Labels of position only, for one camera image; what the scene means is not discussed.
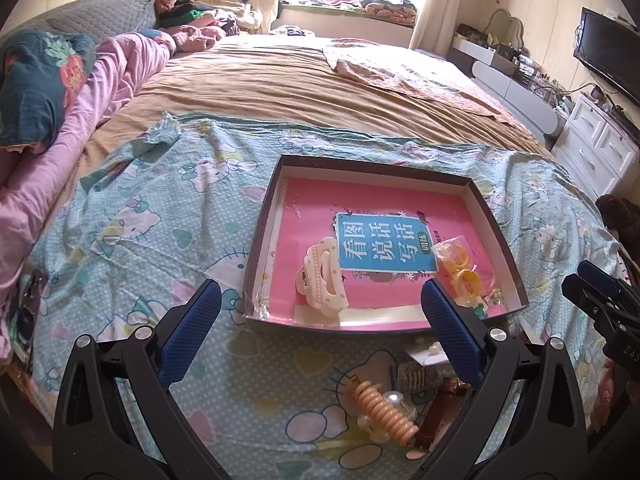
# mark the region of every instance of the drawer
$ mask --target drawer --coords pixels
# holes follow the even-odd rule
[[[569,174],[569,177],[571,177],[571,180],[575,184],[575,186],[595,202],[598,196],[594,192],[593,187],[591,187],[587,183],[587,181],[585,181],[580,171],[578,171],[578,169],[564,154],[564,152],[556,145],[551,153],[553,153],[553,155],[555,156],[558,164],[566,169],[566,172]]]
[[[620,176],[623,176],[638,161],[638,147],[610,124],[604,127],[595,151]]]
[[[593,148],[587,146],[575,128],[565,126],[556,146],[569,158],[597,196],[613,191],[619,177],[606,162],[598,160]]]
[[[595,110],[595,105],[580,99],[571,114],[570,123],[582,133],[590,146],[595,146],[607,121]]]

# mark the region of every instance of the black clamp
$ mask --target black clamp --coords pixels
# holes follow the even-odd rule
[[[593,319],[594,328],[607,341],[604,355],[640,379],[638,291],[585,260],[577,274],[565,277],[562,294]]]
[[[410,480],[580,478],[587,436],[564,342],[552,337],[544,345],[526,344],[501,328],[487,328],[473,310],[457,306],[437,280],[424,283],[422,309],[458,377],[474,392]],[[504,441],[493,457],[476,465],[516,380],[524,385]]]
[[[206,280],[189,303],[128,339],[75,342],[53,426],[53,467],[65,480],[230,480],[169,392],[180,381],[220,312],[222,295]],[[147,456],[131,427],[116,378],[128,379],[166,463]]]

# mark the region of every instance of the brown box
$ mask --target brown box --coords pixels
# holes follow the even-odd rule
[[[402,327],[372,325],[345,328],[339,320],[335,324],[301,324],[291,320],[272,319],[268,301],[268,276],[274,263],[274,241],[279,232],[278,215],[282,214],[282,201],[286,192],[288,178],[308,178],[369,186],[391,187],[432,191],[443,194],[455,194],[462,197],[472,222],[478,231],[495,274],[500,283],[506,313],[526,307],[529,303],[527,293],[516,267],[507,241],[500,230],[494,215],[473,180],[437,171],[421,170],[407,166],[377,164],[340,158],[316,156],[283,155],[277,163],[266,192],[264,203],[252,241],[244,279],[245,316],[262,322],[276,322],[300,328],[319,328],[323,330],[350,330],[352,332],[396,332],[424,330],[428,323],[411,322]]]

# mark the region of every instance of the quilted pillow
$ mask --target quilted pillow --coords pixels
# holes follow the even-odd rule
[[[20,30],[4,42],[0,61],[0,148],[47,149],[94,67],[94,41]]]
[[[155,0],[76,0],[31,18],[18,28],[37,28],[53,34],[86,34],[95,44],[125,32],[153,28]],[[0,39],[0,48],[4,37]]]

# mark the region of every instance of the television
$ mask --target television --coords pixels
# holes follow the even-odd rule
[[[640,106],[640,35],[630,27],[582,9],[574,57]]]

